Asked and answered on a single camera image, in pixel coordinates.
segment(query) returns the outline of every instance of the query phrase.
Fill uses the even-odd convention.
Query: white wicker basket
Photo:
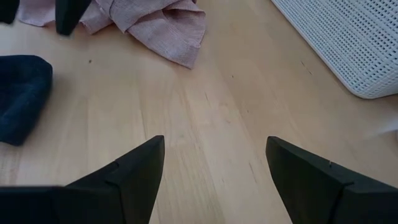
[[[272,1],[352,93],[398,93],[398,0]]]

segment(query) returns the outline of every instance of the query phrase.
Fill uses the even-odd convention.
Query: crumpled cloth
[[[159,55],[192,68],[205,33],[205,12],[196,0],[93,0],[80,22],[90,34],[115,23]],[[21,22],[55,20],[55,0],[21,0]]]
[[[50,96],[52,72],[35,55],[0,56],[0,142],[24,143]]]

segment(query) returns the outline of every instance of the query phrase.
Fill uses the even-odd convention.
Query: wooden floor
[[[0,54],[54,68],[52,96],[22,147],[0,144],[0,184],[67,184],[165,135],[151,223],[290,223],[265,157],[270,135],[398,187],[398,97],[350,94],[270,0],[201,0],[193,70],[115,27],[0,26]]]

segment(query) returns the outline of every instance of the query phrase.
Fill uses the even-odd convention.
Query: navy cloth
[[[19,146],[32,131],[52,86],[52,66],[34,55],[0,56],[0,141]]]

